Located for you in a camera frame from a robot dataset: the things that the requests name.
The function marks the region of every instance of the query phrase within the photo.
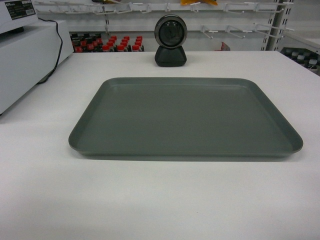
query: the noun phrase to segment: red cap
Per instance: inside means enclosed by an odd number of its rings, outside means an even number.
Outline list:
[[[108,45],[103,45],[102,46],[102,51],[109,51],[110,47]]]
[[[123,46],[123,45],[118,45],[118,46],[116,46],[116,49],[117,49],[118,51],[123,51],[123,50],[125,50],[125,46]]]
[[[94,47],[94,44],[93,43],[89,43],[86,45],[86,49],[88,50],[93,50],[95,47]]]
[[[80,44],[81,44],[81,47],[85,47],[85,46],[87,46],[87,41],[83,40],[80,42]]]
[[[124,47],[128,46],[128,42],[127,41],[122,41],[120,44],[123,45]]]
[[[98,44],[102,44],[102,43],[103,43],[103,42],[102,42],[102,38],[100,38],[100,37],[97,38],[97,39],[96,39],[96,42],[97,42]]]
[[[76,46],[76,47],[75,47],[75,52],[76,52],[76,53],[82,53],[82,52],[83,52],[82,47]]]
[[[139,51],[140,46],[139,45],[133,45],[132,46],[132,51]]]

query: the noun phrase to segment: gray tray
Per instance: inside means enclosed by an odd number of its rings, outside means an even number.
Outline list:
[[[249,80],[126,77],[102,84],[69,144],[89,156],[282,157],[303,141]]]

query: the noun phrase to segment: label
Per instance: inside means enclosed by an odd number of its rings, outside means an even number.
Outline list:
[[[5,6],[8,9],[12,20],[21,19],[36,14],[31,0],[7,1],[5,2]]]

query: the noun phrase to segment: yellow object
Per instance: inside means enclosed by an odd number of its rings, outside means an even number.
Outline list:
[[[216,0],[181,0],[180,4],[181,5],[189,5],[189,4],[194,4],[194,3],[205,3],[205,4],[211,4],[211,5],[218,5],[218,3],[216,2]]]

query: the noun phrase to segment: electronic device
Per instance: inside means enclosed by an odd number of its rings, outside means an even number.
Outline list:
[[[31,0],[0,0],[0,34],[17,30],[38,21]]]
[[[187,38],[187,26],[182,18],[173,14],[163,16],[155,25],[154,36],[160,45],[154,57],[158,66],[180,67],[186,63],[182,44]]]
[[[66,21],[38,21],[17,34],[0,36],[0,115],[37,83],[47,79],[60,52],[61,63],[74,51]]]

